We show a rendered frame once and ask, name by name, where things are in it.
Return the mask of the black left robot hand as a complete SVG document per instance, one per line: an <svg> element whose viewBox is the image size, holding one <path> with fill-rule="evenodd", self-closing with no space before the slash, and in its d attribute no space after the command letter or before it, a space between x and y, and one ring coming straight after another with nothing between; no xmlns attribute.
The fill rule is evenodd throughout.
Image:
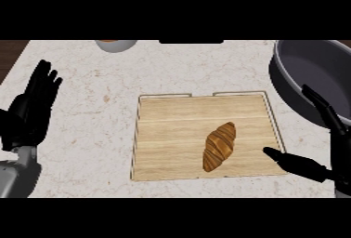
<svg viewBox="0 0 351 238"><path fill-rule="evenodd" d="M62 82L50 62L41 59L24 93L15 97L9 109L0 109L0 139L6 152L22 146L37 146L46 139L50 111Z"/></svg>

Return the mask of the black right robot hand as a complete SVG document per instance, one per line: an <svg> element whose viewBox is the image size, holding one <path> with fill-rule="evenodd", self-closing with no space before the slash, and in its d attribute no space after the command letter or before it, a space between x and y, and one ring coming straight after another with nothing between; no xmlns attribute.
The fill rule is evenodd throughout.
<svg viewBox="0 0 351 238"><path fill-rule="evenodd" d="M329 128L332 169L313 159L270 147L264 147L262 152L286 172L317 182L333 180L336 197L351 198L351 126L345 127L332 105L308 85L302 86L302 94L313 102Z"/></svg>

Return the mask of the dark grey pot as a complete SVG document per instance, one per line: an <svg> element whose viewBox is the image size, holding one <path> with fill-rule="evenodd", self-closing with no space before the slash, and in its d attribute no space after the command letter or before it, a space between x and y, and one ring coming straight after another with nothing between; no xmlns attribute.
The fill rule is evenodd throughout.
<svg viewBox="0 0 351 238"><path fill-rule="evenodd" d="M326 127L302 94L302 85L320 94L342 123L351 126L351 48L346 45L336 40L277 40L268 75L283 102L305 120Z"/></svg>

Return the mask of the brown croissant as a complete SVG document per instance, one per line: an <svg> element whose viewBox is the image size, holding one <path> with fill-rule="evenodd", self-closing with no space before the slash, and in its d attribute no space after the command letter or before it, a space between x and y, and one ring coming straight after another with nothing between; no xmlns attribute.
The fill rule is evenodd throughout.
<svg viewBox="0 0 351 238"><path fill-rule="evenodd" d="M203 150L203 170L211 172L233 153L236 126L227 122L208 134Z"/></svg>

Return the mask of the pale wooden tray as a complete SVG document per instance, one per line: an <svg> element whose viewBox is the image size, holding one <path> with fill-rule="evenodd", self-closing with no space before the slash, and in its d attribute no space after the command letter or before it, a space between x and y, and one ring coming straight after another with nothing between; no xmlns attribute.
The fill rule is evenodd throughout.
<svg viewBox="0 0 351 238"><path fill-rule="evenodd" d="M233 153L203 170L205 139L233 123ZM134 181L274 176L283 173L264 148L285 150L262 91L209 96L144 95L139 98L130 178Z"/></svg>

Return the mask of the white bowl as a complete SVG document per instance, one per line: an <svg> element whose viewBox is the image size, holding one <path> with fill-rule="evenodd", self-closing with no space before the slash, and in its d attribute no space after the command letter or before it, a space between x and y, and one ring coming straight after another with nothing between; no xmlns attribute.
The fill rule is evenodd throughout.
<svg viewBox="0 0 351 238"><path fill-rule="evenodd" d="M108 53L124 52L136 45L136 43L136 40L96 41L97 47L100 47L100 49Z"/></svg>

